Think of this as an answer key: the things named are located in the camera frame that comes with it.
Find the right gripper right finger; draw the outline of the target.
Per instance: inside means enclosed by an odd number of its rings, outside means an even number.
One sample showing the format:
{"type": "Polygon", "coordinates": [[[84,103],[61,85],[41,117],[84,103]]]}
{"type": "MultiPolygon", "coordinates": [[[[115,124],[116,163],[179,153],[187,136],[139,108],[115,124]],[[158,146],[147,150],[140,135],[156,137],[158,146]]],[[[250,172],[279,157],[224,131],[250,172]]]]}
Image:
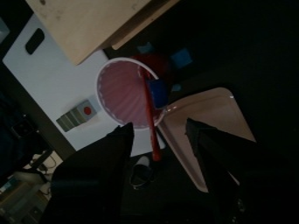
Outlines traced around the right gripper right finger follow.
{"type": "Polygon", "coordinates": [[[287,164],[258,143],[187,120],[186,135],[212,198],[218,224],[287,224],[287,164]]]}

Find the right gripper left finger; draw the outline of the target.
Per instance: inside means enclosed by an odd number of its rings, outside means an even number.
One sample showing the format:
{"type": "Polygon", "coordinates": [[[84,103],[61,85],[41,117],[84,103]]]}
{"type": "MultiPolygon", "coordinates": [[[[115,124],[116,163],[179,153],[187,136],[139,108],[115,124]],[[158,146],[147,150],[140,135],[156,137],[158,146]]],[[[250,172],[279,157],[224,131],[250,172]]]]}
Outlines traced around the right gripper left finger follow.
{"type": "Polygon", "coordinates": [[[52,174],[40,224],[119,224],[134,139],[128,123],[63,161],[52,174]]]}

